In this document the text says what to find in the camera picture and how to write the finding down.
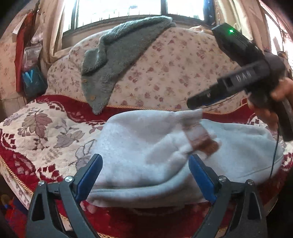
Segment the light grey sweatpants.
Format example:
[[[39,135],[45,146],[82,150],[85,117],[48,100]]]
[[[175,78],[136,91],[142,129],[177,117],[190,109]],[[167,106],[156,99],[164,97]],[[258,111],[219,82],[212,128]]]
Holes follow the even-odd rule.
[[[283,152],[267,129],[206,120],[201,110],[120,113],[92,147],[103,167],[87,202],[124,208],[198,203],[203,195],[188,166],[191,155],[231,181],[261,184],[276,174]]]

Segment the window with dark frame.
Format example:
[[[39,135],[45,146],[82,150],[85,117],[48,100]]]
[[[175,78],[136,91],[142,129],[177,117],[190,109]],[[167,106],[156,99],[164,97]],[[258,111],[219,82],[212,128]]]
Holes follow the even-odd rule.
[[[213,1],[67,1],[63,32],[119,17],[167,15],[214,25]]]

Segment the red hanging bag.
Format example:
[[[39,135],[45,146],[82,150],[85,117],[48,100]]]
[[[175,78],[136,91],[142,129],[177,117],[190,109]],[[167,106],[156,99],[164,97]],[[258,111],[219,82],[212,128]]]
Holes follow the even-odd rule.
[[[35,13],[30,11],[24,18],[23,23],[20,26],[20,29],[16,36],[16,49],[15,49],[15,89],[17,93],[21,93],[22,86],[22,64],[23,64],[23,55],[24,49],[27,44],[30,44],[32,37],[32,32],[35,24]]]

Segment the blue plastic bag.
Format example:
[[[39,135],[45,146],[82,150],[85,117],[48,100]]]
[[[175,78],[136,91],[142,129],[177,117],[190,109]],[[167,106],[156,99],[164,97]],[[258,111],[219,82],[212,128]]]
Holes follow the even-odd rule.
[[[45,93],[48,88],[46,79],[37,65],[22,73],[24,93],[27,98],[35,98]]]

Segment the red cream floral bedspread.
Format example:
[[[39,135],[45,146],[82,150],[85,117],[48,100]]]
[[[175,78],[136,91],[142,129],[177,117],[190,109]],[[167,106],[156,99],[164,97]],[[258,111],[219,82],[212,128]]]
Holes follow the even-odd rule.
[[[40,180],[62,181],[75,174],[111,116],[131,107],[108,106],[99,115],[84,102],[60,95],[42,96],[1,122],[1,174],[24,207]],[[101,208],[82,202],[101,237],[191,237],[209,203],[182,208]]]

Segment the clear plastic bag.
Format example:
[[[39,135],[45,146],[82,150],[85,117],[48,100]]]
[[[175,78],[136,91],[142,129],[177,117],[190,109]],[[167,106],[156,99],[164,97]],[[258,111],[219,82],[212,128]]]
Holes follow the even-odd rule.
[[[37,65],[41,50],[42,44],[36,44],[24,49],[22,61],[23,72],[29,71],[33,66]]]

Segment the grey fleece jacket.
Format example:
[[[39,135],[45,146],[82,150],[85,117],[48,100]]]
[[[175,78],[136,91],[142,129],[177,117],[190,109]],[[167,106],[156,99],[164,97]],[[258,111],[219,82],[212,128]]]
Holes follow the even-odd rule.
[[[115,84],[160,34],[174,27],[168,16],[124,22],[103,34],[98,47],[87,50],[81,67],[81,87],[95,115],[108,104]]]

